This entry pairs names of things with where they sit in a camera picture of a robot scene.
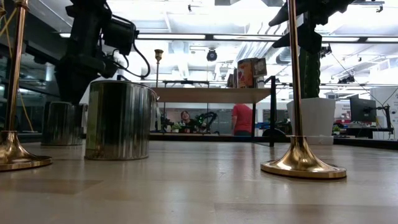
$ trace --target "security camera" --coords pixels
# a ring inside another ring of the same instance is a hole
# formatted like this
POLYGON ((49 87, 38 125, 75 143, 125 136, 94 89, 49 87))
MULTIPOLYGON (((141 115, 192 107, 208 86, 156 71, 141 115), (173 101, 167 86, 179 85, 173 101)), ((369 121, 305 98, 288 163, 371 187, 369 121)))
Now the security camera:
POLYGON ((377 13, 380 13, 384 10, 384 6, 382 4, 380 4, 379 9, 376 9, 377 13))
POLYGON ((209 52, 207 53, 207 61, 209 62, 214 62, 217 60, 217 53, 215 49, 210 49, 209 52))

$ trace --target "woman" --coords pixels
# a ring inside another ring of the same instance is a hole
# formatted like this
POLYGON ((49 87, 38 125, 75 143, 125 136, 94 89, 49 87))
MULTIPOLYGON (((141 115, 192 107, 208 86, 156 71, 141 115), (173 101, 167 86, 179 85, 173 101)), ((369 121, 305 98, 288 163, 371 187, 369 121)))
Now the woman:
POLYGON ((191 119, 188 111, 181 112, 181 123, 180 133, 194 133, 196 131, 197 122, 191 119))

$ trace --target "black robotic arm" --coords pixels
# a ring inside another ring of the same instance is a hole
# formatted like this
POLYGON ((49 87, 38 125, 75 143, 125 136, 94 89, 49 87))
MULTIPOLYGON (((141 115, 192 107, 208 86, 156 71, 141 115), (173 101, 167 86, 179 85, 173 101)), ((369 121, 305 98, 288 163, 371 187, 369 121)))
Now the black robotic arm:
MULTIPOLYGON (((296 0, 296 15, 308 13, 304 24, 297 28, 298 45, 307 52, 316 54, 322 47, 322 36, 315 32, 317 24, 325 25, 329 17, 336 12, 345 12, 348 5, 355 0, 296 0)), ((287 3, 279 10, 275 18, 269 22, 269 26, 275 26, 289 20, 287 3)), ((290 46, 289 33, 284 35, 272 46, 275 48, 290 46)))
POLYGON ((71 2, 73 5, 67 6, 66 10, 68 16, 74 18, 72 31, 66 54, 55 72, 62 101, 79 104, 90 82, 100 75, 110 78, 119 68, 130 73, 126 67, 114 61, 113 54, 105 55, 102 52, 102 40, 105 45, 118 50, 125 59, 133 47, 146 62, 148 71, 143 76, 132 74, 141 78, 150 74, 148 61, 135 46, 139 31, 132 22, 112 15, 106 0, 71 2))

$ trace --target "desk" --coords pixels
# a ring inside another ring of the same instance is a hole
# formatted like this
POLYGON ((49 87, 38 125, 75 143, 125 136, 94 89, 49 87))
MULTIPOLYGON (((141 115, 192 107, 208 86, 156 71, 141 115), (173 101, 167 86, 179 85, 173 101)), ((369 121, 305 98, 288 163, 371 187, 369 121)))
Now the desk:
POLYGON ((270 88, 153 88, 159 102, 166 103, 258 103, 270 88))
POLYGON ((373 132, 375 131, 394 131, 394 128, 346 128, 346 131, 343 133, 348 136, 355 137, 368 137, 369 139, 373 139, 373 132))

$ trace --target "shelf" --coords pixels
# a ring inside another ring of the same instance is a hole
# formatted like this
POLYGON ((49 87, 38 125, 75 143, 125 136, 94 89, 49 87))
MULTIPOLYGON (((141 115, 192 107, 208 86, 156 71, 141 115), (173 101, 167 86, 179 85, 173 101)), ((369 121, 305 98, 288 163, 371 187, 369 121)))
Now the shelf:
POLYGON ((159 136, 220 136, 219 134, 206 134, 206 133, 150 133, 150 135, 159 135, 159 136))
POLYGON ((258 103, 270 88, 153 88, 166 103, 258 103))

